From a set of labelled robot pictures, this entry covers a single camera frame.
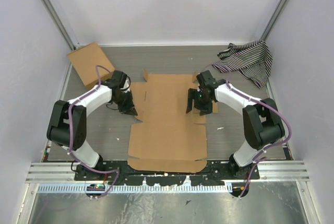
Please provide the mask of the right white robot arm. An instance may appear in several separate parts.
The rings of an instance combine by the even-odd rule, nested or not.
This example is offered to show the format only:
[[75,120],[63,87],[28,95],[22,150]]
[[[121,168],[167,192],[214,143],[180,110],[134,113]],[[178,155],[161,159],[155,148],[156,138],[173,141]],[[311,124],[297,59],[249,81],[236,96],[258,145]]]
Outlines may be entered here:
[[251,97],[225,79],[216,80],[208,70],[199,73],[196,79],[197,88],[188,90],[186,113],[195,108],[201,116],[207,115],[213,112],[213,103],[219,102],[242,116],[245,141],[228,162],[230,175],[242,179],[256,158],[285,135],[276,103],[270,98]]

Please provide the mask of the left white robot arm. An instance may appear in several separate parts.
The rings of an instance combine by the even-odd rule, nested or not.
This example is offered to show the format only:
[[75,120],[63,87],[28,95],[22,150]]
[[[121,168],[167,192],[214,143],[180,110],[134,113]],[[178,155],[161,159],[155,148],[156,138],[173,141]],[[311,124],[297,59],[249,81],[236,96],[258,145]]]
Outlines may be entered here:
[[95,181],[109,174],[102,156],[87,141],[87,117],[104,104],[116,104],[119,113],[137,116],[130,85],[130,77],[115,70],[105,81],[98,76],[98,82],[88,92],[54,103],[46,137],[79,163],[76,174]]

